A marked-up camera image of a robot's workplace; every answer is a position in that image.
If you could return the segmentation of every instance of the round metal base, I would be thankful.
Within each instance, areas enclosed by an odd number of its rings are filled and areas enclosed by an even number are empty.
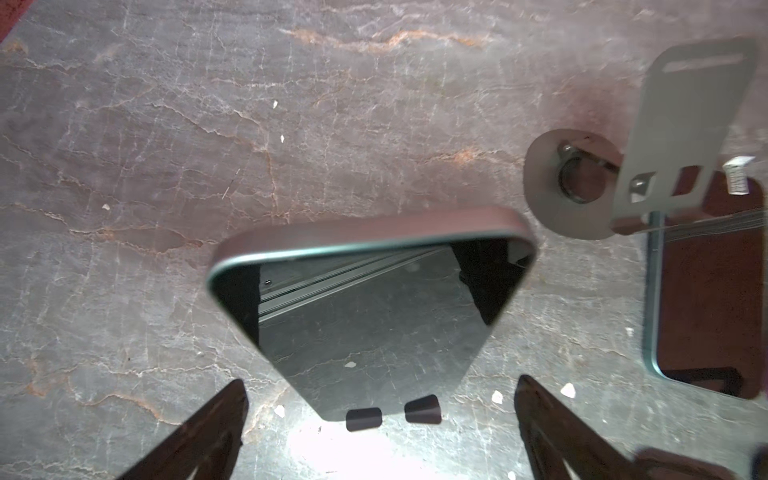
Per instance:
[[[555,233],[582,240],[608,238],[614,234],[609,225],[616,176],[606,174],[603,194],[589,203],[569,198],[560,183],[564,159],[559,149],[579,140],[589,140],[599,144],[601,149],[619,155],[617,148],[600,135],[568,129],[548,131],[534,140],[525,154],[525,200],[536,218]]]

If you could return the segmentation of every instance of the marble surface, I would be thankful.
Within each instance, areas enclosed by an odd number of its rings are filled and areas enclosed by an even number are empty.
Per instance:
[[[234,478],[525,479],[524,372],[628,455],[745,476],[768,402],[643,367],[644,239],[551,233],[521,183],[539,134],[623,147],[653,59],[733,35],[763,60],[724,151],[764,156],[763,0],[37,0],[0,44],[0,476],[112,478],[240,377]],[[490,203],[541,256],[437,427],[323,422],[203,288],[257,225]]]

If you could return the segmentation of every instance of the white chip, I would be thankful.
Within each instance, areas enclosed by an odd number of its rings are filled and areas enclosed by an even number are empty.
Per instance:
[[[576,389],[574,388],[573,383],[566,383],[563,388],[560,389],[560,393],[567,396],[569,399],[575,399],[576,398]]]

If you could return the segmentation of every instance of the white speck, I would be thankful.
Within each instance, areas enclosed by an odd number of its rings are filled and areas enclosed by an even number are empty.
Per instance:
[[[560,389],[560,393],[567,396],[569,399],[575,399],[576,398],[576,389],[574,388],[573,383],[566,383],[563,388]]]

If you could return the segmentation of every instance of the red object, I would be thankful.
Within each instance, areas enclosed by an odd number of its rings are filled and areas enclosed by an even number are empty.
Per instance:
[[[32,0],[0,0],[0,41],[5,40],[31,4]]]

